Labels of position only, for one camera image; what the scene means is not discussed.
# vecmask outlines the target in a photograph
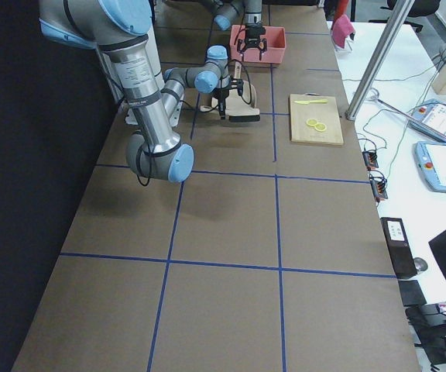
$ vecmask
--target chair base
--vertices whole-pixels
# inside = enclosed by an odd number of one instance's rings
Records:
[[[387,21],[388,21],[388,19],[370,19],[368,22],[370,22],[370,23],[386,23]],[[416,31],[416,33],[420,33],[421,30],[423,29],[423,25],[421,25],[419,23],[405,21],[403,24],[411,25],[414,28],[414,30]]]

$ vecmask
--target black curtain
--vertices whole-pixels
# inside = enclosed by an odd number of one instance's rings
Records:
[[[0,371],[9,371],[116,111],[94,51],[0,0]]]

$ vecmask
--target black chair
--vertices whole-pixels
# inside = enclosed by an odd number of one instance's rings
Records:
[[[382,6],[381,9],[393,10],[393,7],[396,4],[396,0],[387,0],[386,1],[388,7]],[[426,17],[434,14],[438,8],[440,7],[440,0],[416,0],[412,5],[412,8],[409,11],[408,17]],[[386,23],[388,19],[370,19],[370,22],[373,23]],[[416,29],[417,33],[420,33],[423,29],[423,25],[419,23],[404,22],[406,25],[411,25],[414,29]]]

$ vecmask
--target white table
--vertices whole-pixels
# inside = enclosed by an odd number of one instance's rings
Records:
[[[352,52],[337,51],[337,61],[348,99],[352,99],[364,70],[372,56],[385,25],[354,23],[355,41]],[[376,79],[404,79],[405,81],[376,81],[373,85],[380,92],[380,98],[394,107],[408,112],[418,103],[428,81],[434,76],[435,68],[410,26],[403,26],[388,53]],[[429,89],[426,99],[437,98],[446,103],[446,96],[438,96]],[[355,127],[375,141],[378,147],[384,143],[363,130],[363,126],[380,109],[386,107],[375,102],[365,102],[359,111]],[[446,301],[446,280],[438,267],[428,242],[446,230],[446,194],[432,192],[417,170],[413,156],[413,145],[421,140],[431,140],[423,134],[407,129],[400,144],[399,152],[389,173],[389,164],[395,156],[397,145],[407,120],[391,112],[380,112],[367,126],[367,130],[386,140],[386,149],[378,151],[379,169],[389,177],[388,200],[378,207],[380,217],[396,217],[403,220],[413,257],[425,259],[427,271],[416,276],[428,304]],[[418,350],[421,367],[430,370],[424,351]]]

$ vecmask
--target cutting board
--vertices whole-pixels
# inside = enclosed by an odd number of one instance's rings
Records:
[[[313,101],[327,99],[328,103],[309,103],[301,105],[294,101]],[[308,119],[316,119],[327,128],[318,132],[306,124]],[[341,134],[335,97],[316,95],[290,95],[290,139],[297,143],[314,143],[320,145],[341,146],[344,138]]]

